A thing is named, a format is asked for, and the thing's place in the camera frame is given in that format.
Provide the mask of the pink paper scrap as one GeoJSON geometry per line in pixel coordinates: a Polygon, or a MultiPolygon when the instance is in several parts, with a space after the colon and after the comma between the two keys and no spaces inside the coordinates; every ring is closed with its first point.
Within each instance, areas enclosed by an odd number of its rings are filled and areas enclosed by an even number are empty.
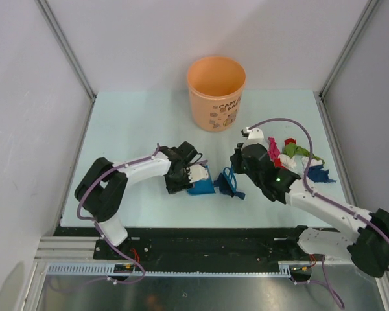
{"type": "Polygon", "coordinates": [[[268,138],[268,146],[268,154],[270,156],[271,161],[273,162],[275,167],[281,168],[282,164],[281,160],[279,159],[279,155],[281,154],[281,152],[279,151],[276,140],[273,137],[268,138]]]}

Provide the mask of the blue plastic dustpan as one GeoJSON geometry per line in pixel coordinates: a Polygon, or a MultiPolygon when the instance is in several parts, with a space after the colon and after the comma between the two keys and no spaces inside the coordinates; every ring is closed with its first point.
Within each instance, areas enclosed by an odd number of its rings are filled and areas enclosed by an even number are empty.
{"type": "Polygon", "coordinates": [[[207,172],[207,179],[201,179],[193,183],[193,187],[187,190],[187,193],[191,196],[215,194],[215,188],[213,186],[213,181],[210,176],[209,167],[207,165],[202,165],[202,167],[207,172]]]}

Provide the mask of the blue hand brush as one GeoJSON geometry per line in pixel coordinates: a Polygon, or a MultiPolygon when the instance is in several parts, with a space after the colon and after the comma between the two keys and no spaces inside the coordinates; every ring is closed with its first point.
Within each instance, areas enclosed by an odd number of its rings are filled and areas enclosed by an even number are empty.
{"type": "Polygon", "coordinates": [[[246,195],[237,190],[237,180],[233,171],[233,167],[225,167],[218,175],[218,178],[213,182],[213,187],[218,188],[218,191],[232,198],[245,199],[246,195]]]}

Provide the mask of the red paper scrap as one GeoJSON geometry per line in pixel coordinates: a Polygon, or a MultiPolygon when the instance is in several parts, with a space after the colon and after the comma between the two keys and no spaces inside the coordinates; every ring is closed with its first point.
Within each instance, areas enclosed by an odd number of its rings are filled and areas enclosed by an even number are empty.
{"type": "Polygon", "coordinates": [[[290,143],[296,144],[296,140],[293,138],[285,139],[285,146],[289,145],[290,143]]]}

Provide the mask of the green paper scrap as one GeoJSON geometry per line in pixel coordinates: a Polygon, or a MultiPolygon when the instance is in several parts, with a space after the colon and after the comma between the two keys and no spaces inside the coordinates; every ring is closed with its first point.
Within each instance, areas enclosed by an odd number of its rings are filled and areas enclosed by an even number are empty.
{"type": "Polygon", "coordinates": [[[289,145],[285,146],[283,149],[283,153],[287,154],[290,157],[294,155],[310,157],[311,154],[308,149],[305,149],[293,143],[290,143],[289,145]]]}

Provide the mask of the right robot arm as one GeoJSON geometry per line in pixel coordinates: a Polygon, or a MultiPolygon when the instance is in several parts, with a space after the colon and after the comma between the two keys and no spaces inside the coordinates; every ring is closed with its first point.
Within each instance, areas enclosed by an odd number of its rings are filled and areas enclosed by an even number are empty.
{"type": "Polygon", "coordinates": [[[333,227],[333,231],[299,227],[298,236],[286,243],[290,258],[315,254],[350,260],[375,278],[389,270],[388,211],[373,212],[324,196],[296,173],[275,167],[259,143],[238,143],[230,161],[234,172],[247,175],[270,201],[297,207],[333,227]]]}

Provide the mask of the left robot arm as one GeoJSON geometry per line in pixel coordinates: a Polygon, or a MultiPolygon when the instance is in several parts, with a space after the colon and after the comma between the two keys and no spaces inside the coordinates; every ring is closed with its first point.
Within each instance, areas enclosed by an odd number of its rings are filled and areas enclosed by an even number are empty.
{"type": "Polygon", "coordinates": [[[169,194],[194,187],[198,181],[207,180],[209,172],[204,164],[195,163],[197,150],[187,141],[178,147],[157,145],[155,151],[142,158],[113,163],[105,157],[96,159],[75,189],[78,201],[77,217],[85,219],[81,209],[107,240],[108,252],[117,259],[125,258],[130,251],[128,232],[118,211],[131,186],[150,178],[163,176],[169,194]]]}

